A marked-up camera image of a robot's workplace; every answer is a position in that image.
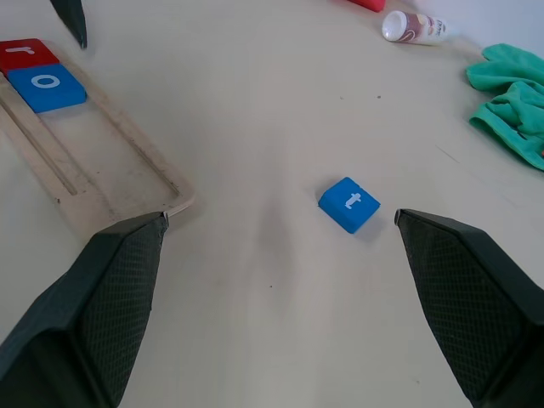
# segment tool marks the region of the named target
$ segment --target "blue letter block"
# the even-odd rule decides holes
[[[323,194],[319,206],[346,231],[353,234],[377,211],[380,203],[351,178],[346,177]]]
[[[61,64],[8,72],[8,80],[36,113],[82,104],[85,88]]]

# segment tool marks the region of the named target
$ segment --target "letter o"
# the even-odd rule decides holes
[[[50,79],[52,82],[50,83],[40,83],[42,79]],[[32,85],[34,85],[36,88],[41,89],[49,89],[49,88],[55,88],[60,85],[60,79],[57,78],[54,75],[36,75],[31,79]]]

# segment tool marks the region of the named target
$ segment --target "table surface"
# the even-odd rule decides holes
[[[385,42],[343,0],[85,2],[90,48],[46,1],[1,38],[66,50],[191,180],[121,407],[469,407],[424,319],[394,212],[486,230],[544,286],[544,178],[467,122],[489,98],[459,42]],[[389,9],[402,7],[391,2]],[[349,176],[357,235],[317,206]],[[0,134],[0,340],[83,244]]]

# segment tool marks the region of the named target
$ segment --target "black pointed object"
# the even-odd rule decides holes
[[[481,229],[401,209],[431,332],[474,408],[544,407],[544,291]]]
[[[51,4],[81,48],[86,48],[87,26],[81,0],[51,0]]]

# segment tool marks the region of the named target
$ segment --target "red block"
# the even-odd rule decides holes
[[[379,13],[385,7],[385,0],[349,0],[369,10]]]
[[[0,71],[4,75],[20,68],[58,63],[59,59],[37,38],[0,42]]]

